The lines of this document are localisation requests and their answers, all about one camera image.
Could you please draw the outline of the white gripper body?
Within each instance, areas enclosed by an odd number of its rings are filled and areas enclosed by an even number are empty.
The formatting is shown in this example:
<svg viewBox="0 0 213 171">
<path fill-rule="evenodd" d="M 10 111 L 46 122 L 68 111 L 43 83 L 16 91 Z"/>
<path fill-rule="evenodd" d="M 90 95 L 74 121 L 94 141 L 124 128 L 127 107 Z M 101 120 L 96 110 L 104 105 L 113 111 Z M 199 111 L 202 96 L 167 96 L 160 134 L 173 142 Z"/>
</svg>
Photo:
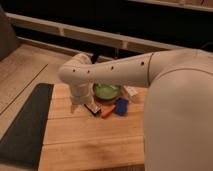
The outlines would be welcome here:
<svg viewBox="0 0 213 171">
<path fill-rule="evenodd" d="M 70 85 L 70 99 L 74 105 L 90 104 L 93 101 L 89 83 Z"/>
</svg>

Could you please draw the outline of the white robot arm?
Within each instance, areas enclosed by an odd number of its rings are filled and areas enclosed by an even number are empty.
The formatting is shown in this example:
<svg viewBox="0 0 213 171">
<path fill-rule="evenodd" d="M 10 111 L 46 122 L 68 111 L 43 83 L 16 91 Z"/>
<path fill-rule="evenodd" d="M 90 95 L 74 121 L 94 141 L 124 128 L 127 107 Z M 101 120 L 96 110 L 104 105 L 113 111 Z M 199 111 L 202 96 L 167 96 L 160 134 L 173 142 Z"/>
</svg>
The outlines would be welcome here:
<svg viewBox="0 0 213 171">
<path fill-rule="evenodd" d="M 98 64 L 81 53 L 59 77 L 75 104 L 91 100 L 91 83 L 146 87 L 145 171 L 213 171 L 213 53 L 178 49 Z"/>
</svg>

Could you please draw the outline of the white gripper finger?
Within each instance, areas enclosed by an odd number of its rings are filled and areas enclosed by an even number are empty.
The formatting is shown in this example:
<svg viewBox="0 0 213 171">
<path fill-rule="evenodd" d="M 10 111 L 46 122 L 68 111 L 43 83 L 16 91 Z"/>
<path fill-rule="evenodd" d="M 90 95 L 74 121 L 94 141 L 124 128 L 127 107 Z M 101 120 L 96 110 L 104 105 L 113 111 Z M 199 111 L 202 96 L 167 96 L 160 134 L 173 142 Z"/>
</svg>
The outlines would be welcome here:
<svg viewBox="0 0 213 171">
<path fill-rule="evenodd" d="M 73 113 L 74 111 L 75 111 L 75 105 L 72 104 L 72 105 L 70 106 L 70 112 Z"/>
<path fill-rule="evenodd" d="M 99 110 L 99 106 L 98 106 L 94 101 L 92 101 L 92 102 L 89 104 L 89 108 L 90 108 L 92 111 L 98 111 L 98 110 Z"/>
</svg>

